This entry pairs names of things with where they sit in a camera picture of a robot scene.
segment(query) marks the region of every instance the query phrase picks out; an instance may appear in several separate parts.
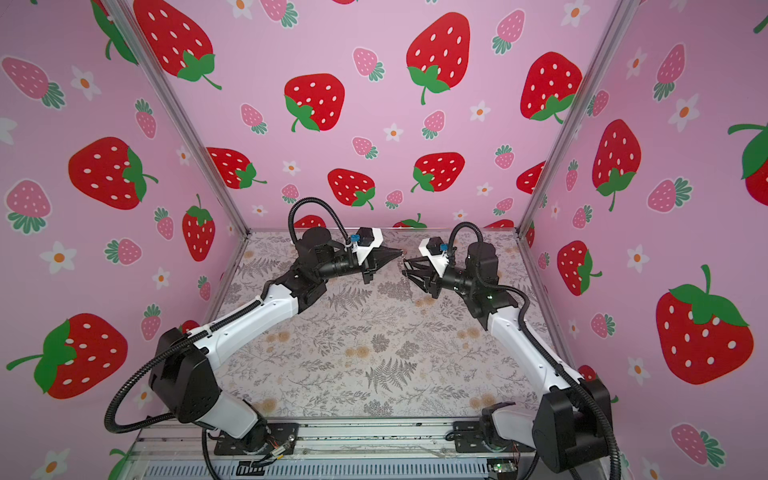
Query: strawberry print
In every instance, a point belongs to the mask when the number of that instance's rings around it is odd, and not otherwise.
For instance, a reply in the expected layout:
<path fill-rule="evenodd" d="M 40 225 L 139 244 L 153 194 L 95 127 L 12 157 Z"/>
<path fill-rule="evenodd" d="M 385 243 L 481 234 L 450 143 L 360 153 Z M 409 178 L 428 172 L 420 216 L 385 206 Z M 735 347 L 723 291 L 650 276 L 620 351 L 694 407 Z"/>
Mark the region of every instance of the strawberry print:
<path fill-rule="evenodd" d="M 221 90 L 206 75 L 214 72 L 214 46 L 191 18 L 163 0 L 135 0 L 134 15 L 160 66 L 187 81 L 201 78 Z"/>
<path fill-rule="evenodd" d="M 683 74 L 685 69 L 685 45 L 679 43 L 672 47 L 656 73 L 657 83 L 654 85 L 654 98 L 662 101 L 674 91 L 674 82 Z"/>
<path fill-rule="evenodd" d="M 79 313 L 54 328 L 43 342 L 41 355 L 26 356 L 5 368 L 33 359 L 35 383 L 55 399 L 70 399 L 87 392 L 115 373 L 125 362 L 128 343 L 99 316 Z"/>
<path fill-rule="evenodd" d="M 496 27 L 496 36 L 493 38 L 493 51 L 496 55 L 503 55 L 512 49 L 512 44 L 523 35 L 525 25 L 525 11 L 520 8 L 504 17 Z"/>
<path fill-rule="evenodd" d="M 256 168 L 250 163 L 248 157 L 239 151 L 229 148 L 207 147 L 210 158 L 216 164 L 221 180 L 224 184 L 234 190 L 248 188 L 253 182 L 265 184 L 265 180 L 256 180 Z"/>
<path fill-rule="evenodd" d="M 581 70 L 566 57 L 550 51 L 539 57 L 528 70 L 520 99 L 523 117 L 543 121 L 558 117 L 573 103 L 576 90 L 581 85 Z"/>
<path fill-rule="evenodd" d="M 352 52 L 352 58 L 355 61 L 357 73 L 363 77 L 368 77 L 370 81 L 379 81 L 384 78 L 384 64 L 379 61 L 373 51 L 355 48 L 355 51 Z"/>
<path fill-rule="evenodd" d="M 373 210 L 371 199 L 376 195 L 376 184 L 368 175 L 336 168 L 328 173 L 328 185 L 343 205 L 362 207 L 368 204 Z"/>
<path fill-rule="evenodd" d="M 681 423 L 670 430 L 674 444 L 688 457 L 699 465 L 714 468 L 725 466 L 723 458 L 726 453 L 720 448 L 720 443 L 712 438 L 709 433 L 699 432 L 693 425 Z"/>
<path fill-rule="evenodd" d="M 625 190 L 640 167 L 640 142 L 623 120 L 605 128 L 592 165 L 592 184 L 603 197 L 613 196 L 609 212 L 614 211 L 616 192 Z"/>
<path fill-rule="evenodd" d="M 5 195 L 5 206 L 11 211 L 6 218 L 11 228 L 29 235 L 47 227 L 45 217 L 51 214 L 51 201 L 43 187 L 33 180 L 20 180 Z"/>
<path fill-rule="evenodd" d="M 580 240 L 570 242 L 560 249 L 558 271 L 565 286 L 575 296 L 587 291 L 591 277 L 603 275 L 602 272 L 592 273 L 592 255 Z"/>
<path fill-rule="evenodd" d="M 752 355 L 754 340 L 733 303 L 710 295 L 711 274 L 702 265 L 707 290 L 681 285 L 656 305 L 661 351 L 670 371 L 693 385 L 711 382 L 742 366 Z"/>
<path fill-rule="evenodd" d="M 673 208 L 680 208 L 690 200 L 690 192 L 693 190 L 694 187 L 686 178 L 678 177 L 675 181 L 667 178 L 648 195 L 648 208 L 668 214 Z"/>
<path fill-rule="evenodd" d="M 344 105 L 344 85 L 328 73 L 302 75 L 288 80 L 285 87 L 286 108 L 296 123 L 307 130 L 327 131 L 339 122 Z"/>
<path fill-rule="evenodd" d="M 413 180 L 416 187 L 428 192 L 442 192 L 454 184 L 458 175 L 464 170 L 464 157 L 455 152 L 424 155 L 413 166 Z"/>
<path fill-rule="evenodd" d="M 154 211 L 154 221 L 157 222 L 157 232 L 165 239 L 174 237 L 174 219 L 168 216 L 168 210 L 158 207 Z"/>
<path fill-rule="evenodd" d="M 154 138 L 157 133 L 157 122 L 152 116 L 152 109 L 149 108 L 149 104 L 140 98 L 136 100 L 136 110 L 136 123 L 139 124 L 139 128 L 147 138 Z"/>
<path fill-rule="evenodd" d="M 422 128 L 422 136 L 431 140 L 436 138 L 438 133 L 445 127 L 445 112 L 437 110 L 427 118 L 424 119 L 424 128 Z"/>
<path fill-rule="evenodd" d="M 149 178 L 141 159 L 124 141 L 104 137 L 72 155 L 69 180 L 82 193 L 118 210 L 136 208 L 147 193 Z"/>
<path fill-rule="evenodd" d="M 760 132 L 744 148 L 741 156 L 742 179 L 746 191 L 763 205 L 768 205 L 768 125 L 738 124 L 728 128 L 728 134 L 741 130 Z"/>
<path fill-rule="evenodd" d="M 460 13 L 446 13 L 419 34 L 408 47 L 406 65 L 411 80 L 433 94 L 455 87 L 469 64 L 469 20 Z"/>
<path fill-rule="evenodd" d="M 192 259 L 202 262 L 208 256 L 210 246 L 214 243 L 216 224 L 208 210 L 203 208 L 200 195 L 197 196 L 197 205 L 193 205 L 184 214 L 181 220 L 181 233 L 187 242 L 187 249 Z"/>

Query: white flower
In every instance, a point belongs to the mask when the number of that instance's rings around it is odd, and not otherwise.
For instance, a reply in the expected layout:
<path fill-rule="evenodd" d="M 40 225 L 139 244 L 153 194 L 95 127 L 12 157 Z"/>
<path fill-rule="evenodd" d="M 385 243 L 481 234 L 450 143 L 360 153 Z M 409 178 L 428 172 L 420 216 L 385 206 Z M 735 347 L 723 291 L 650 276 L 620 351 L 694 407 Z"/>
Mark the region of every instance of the white flower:
<path fill-rule="evenodd" d="M 234 18 L 245 17 L 253 20 L 253 17 L 250 16 L 250 6 L 253 5 L 253 0 L 227 0 L 227 3 L 232 5 Z"/>
<path fill-rule="evenodd" d="M 386 140 L 394 140 L 399 142 L 400 141 L 400 135 L 402 135 L 402 129 L 397 128 L 396 124 L 392 124 L 391 127 L 385 128 L 384 133 L 386 134 Z"/>
<path fill-rule="evenodd" d="M 627 374 L 633 376 L 637 380 L 638 385 L 643 385 L 643 379 L 650 378 L 650 373 L 643 368 L 643 359 L 633 359 L 632 357 L 627 357 L 627 359 L 629 360 Z"/>
<path fill-rule="evenodd" d="M 470 121 L 471 120 L 485 121 L 485 114 L 491 111 L 491 108 L 485 106 L 485 101 L 480 101 L 479 104 L 477 104 L 474 107 L 470 107 L 469 110 L 472 112 L 472 116 L 469 118 Z"/>
<path fill-rule="evenodd" d="M 300 172 L 301 169 L 296 166 L 295 161 L 292 161 L 290 163 L 283 161 L 283 171 L 288 172 L 291 177 L 295 177 L 296 172 Z"/>
<path fill-rule="evenodd" d="M 650 257 L 643 255 L 643 246 L 638 245 L 636 249 L 632 250 L 627 248 L 627 255 L 629 255 L 629 261 L 627 262 L 627 268 L 634 267 L 638 273 L 643 271 L 643 263 L 648 263 Z"/>
<path fill-rule="evenodd" d="M 74 75 L 74 78 L 72 78 L 70 85 L 82 90 L 83 95 L 85 95 L 88 100 L 93 100 L 94 95 L 101 95 L 101 90 L 94 83 L 94 75 L 91 72 L 86 71 L 84 73 L 80 71 L 79 68 L 72 65 L 72 74 Z"/>
<path fill-rule="evenodd" d="M 141 410 L 144 407 L 144 404 L 151 402 L 153 398 L 154 394 L 152 393 L 152 389 L 145 383 L 141 386 L 139 394 L 134 397 L 134 402 L 137 403 L 139 410 Z"/>
<path fill-rule="evenodd" d="M 573 25 L 578 27 L 578 22 L 581 20 L 582 15 L 586 15 L 589 12 L 589 5 L 584 5 L 584 0 L 576 0 L 573 3 L 565 4 L 565 16 L 563 21 L 560 22 L 560 26 Z"/>
<path fill-rule="evenodd" d="M 699 101 L 699 94 L 695 94 L 689 98 L 688 101 L 679 98 L 675 104 L 677 109 L 669 119 L 670 124 L 677 124 L 677 131 L 681 132 L 685 128 L 685 125 L 689 120 L 693 120 L 699 117 L 699 111 L 696 107 L 696 102 Z"/>
<path fill-rule="evenodd" d="M 487 197 L 491 190 L 493 190 L 493 187 L 490 187 L 488 182 L 485 182 L 483 185 L 478 185 L 478 196 L 483 195 Z"/>
<path fill-rule="evenodd" d="M 74 263 L 72 259 L 78 251 L 74 248 L 65 249 L 61 242 L 53 243 L 52 252 L 43 252 L 40 254 L 40 258 L 46 262 L 50 262 L 48 269 L 51 271 L 51 275 L 57 273 L 62 268 L 66 270 L 74 270 Z"/>
<path fill-rule="evenodd" d="M 170 286 L 168 277 L 170 277 L 170 272 L 166 272 L 163 270 L 162 266 L 159 266 L 157 268 L 157 273 L 152 276 L 152 280 L 155 282 L 155 289 L 159 290 L 164 286 Z"/>
<path fill-rule="evenodd" d="M 10 118 L 0 118 L 0 141 L 8 145 L 13 145 L 11 130 L 16 128 L 16 122 Z"/>
<path fill-rule="evenodd" d="M 51 480 L 55 475 L 61 475 L 67 471 L 67 455 L 69 455 L 69 449 L 64 450 L 61 453 L 48 452 L 45 454 L 45 464 L 42 467 L 35 470 L 30 478 L 35 480 Z"/>
<path fill-rule="evenodd" d="M 627 70 L 627 78 L 637 77 L 640 74 L 640 66 L 647 56 L 647 53 L 643 53 L 640 47 L 637 47 L 634 57 L 630 58 L 627 62 L 627 68 L 629 68 L 629 70 Z"/>

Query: pink strawberry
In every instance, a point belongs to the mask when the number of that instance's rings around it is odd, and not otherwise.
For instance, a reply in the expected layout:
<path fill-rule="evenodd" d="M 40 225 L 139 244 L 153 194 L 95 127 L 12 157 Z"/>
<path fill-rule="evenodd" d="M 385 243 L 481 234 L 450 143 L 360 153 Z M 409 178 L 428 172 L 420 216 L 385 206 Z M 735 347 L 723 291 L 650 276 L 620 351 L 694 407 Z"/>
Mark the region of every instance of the pink strawberry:
<path fill-rule="evenodd" d="M 252 132 L 259 135 L 264 135 L 266 133 L 264 117 L 256 108 L 253 108 L 248 104 L 242 104 L 240 106 L 240 117 L 243 118 L 243 123 L 248 125 Z"/>
<path fill-rule="evenodd" d="M 58 84 L 48 81 L 48 76 L 37 65 L 20 58 L 5 56 L 2 58 L 2 69 L 19 91 L 33 100 L 42 101 L 48 108 L 61 109 L 64 102 L 64 92 Z"/>
<path fill-rule="evenodd" d="M 512 44 L 520 39 L 525 24 L 525 12 L 517 9 L 504 17 L 496 27 L 496 37 L 493 38 L 493 49 L 496 55 L 503 55 L 511 50 Z"/>
<path fill-rule="evenodd" d="M 352 139 L 352 146 L 360 157 L 365 157 L 368 160 L 379 156 L 379 151 L 373 146 L 373 142 L 367 138 L 354 137 Z"/>
<path fill-rule="evenodd" d="M 122 265 L 131 265 L 141 258 L 141 248 L 130 238 L 124 238 L 118 243 L 112 240 L 107 243 L 107 249 L 104 251 L 107 260 L 112 263 L 120 262 Z"/>
<path fill-rule="evenodd" d="M 384 78 L 384 64 L 379 61 L 373 51 L 355 48 L 355 51 L 352 52 L 352 58 L 355 61 L 357 73 L 363 77 L 368 77 L 370 81 L 379 81 Z"/>
<path fill-rule="evenodd" d="M 674 90 L 674 82 L 683 74 L 685 69 L 685 45 L 679 43 L 672 47 L 667 57 L 661 62 L 656 73 L 658 83 L 654 86 L 654 98 L 662 101 Z"/>
<path fill-rule="evenodd" d="M 565 174 L 565 188 L 570 192 L 576 186 L 576 180 L 578 179 L 578 162 L 576 159 L 571 160 L 568 164 L 568 173 Z"/>
<path fill-rule="evenodd" d="M 515 160 L 515 154 L 512 153 L 512 147 L 509 145 L 502 145 L 496 150 L 496 164 L 502 170 L 507 170 L 512 166 L 512 162 Z"/>
<path fill-rule="evenodd" d="M 157 232 L 165 240 L 170 240 L 174 237 L 174 219 L 168 216 L 168 210 L 158 207 L 154 211 L 154 221 L 157 222 Z"/>
<path fill-rule="evenodd" d="M 154 303 L 147 307 L 144 319 L 141 320 L 141 334 L 148 342 L 152 340 L 160 329 L 160 307 Z"/>
<path fill-rule="evenodd" d="M 507 197 L 504 200 L 498 202 L 496 204 L 496 208 L 493 209 L 494 215 L 504 215 L 506 214 L 509 209 L 512 208 L 512 203 L 514 203 L 514 200 L 512 197 Z"/>
<path fill-rule="evenodd" d="M 719 447 L 720 443 L 704 430 L 699 432 L 693 425 L 681 423 L 672 427 L 670 434 L 675 445 L 699 465 L 706 465 L 707 461 L 714 468 L 725 465 L 723 457 L 726 454 Z"/>
<path fill-rule="evenodd" d="M 32 180 L 19 181 L 5 195 L 5 205 L 11 210 L 8 221 L 13 230 L 19 230 L 24 235 L 37 233 L 47 224 L 43 217 L 51 214 L 51 202 L 45 195 L 43 187 Z"/>
<path fill-rule="evenodd" d="M 445 112 L 437 110 L 424 119 L 422 135 L 427 140 L 437 137 L 437 134 L 445 127 Z"/>
<path fill-rule="evenodd" d="M 607 313 L 605 315 L 598 313 L 592 317 L 590 325 L 592 326 L 592 331 L 597 333 L 597 335 L 602 339 L 613 336 L 614 332 L 616 331 L 614 318 Z"/>
<path fill-rule="evenodd" d="M 402 203 L 402 191 L 393 190 L 386 196 L 386 207 L 394 210 Z"/>
<path fill-rule="evenodd" d="M 674 183 L 667 178 L 648 195 L 648 208 L 668 214 L 673 208 L 680 208 L 690 200 L 690 192 L 693 190 L 694 187 L 686 178 L 679 177 Z"/>
<path fill-rule="evenodd" d="M 296 203 L 299 198 L 299 189 L 294 184 L 287 184 L 282 190 L 283 200 L 288 204 Z"/>
<path fill-rule="evenodd" d="M 147 138 L 154 138 L 157 133 L 157 122 L 152 116 L 152 109 L 149 108 L 149 104 L 140 98 L 136 100 L 136 123 L 139 124 L 139 128 L 147 135 Z"/>
<path fill-rule="evenodd" d="M 210 300 L 210 282 L 205 275 L 197 280 L 197 288 L 200 289 L 200 298 L 206 302 Z"/>

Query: strawberry wallpaper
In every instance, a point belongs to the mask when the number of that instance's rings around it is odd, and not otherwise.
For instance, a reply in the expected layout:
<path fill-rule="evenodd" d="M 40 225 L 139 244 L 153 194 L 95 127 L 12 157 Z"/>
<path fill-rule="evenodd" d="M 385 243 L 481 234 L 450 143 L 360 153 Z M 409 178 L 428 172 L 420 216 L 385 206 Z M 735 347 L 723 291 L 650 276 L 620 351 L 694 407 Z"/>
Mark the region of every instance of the strawberry wallpaper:
<path fill-rule="evenodd" d="M 101 2 L 0 15 L 4 476 L 115 480 L 107 404 L 204 320 L 238 237 Z M 140 383 L 118 420 L 160 407 Z"/>
<path fill-rule="evenodd" d="M 352 225 L 510 227 L 615 3 L 135 0 L 133 10 L 251 227 L 284 228 L 307 196 Z"/>
<path fill-rule="evenodd" d="M 626 479 L 765 472 L 766 15 L 642 2 L 528 230 Z"/>

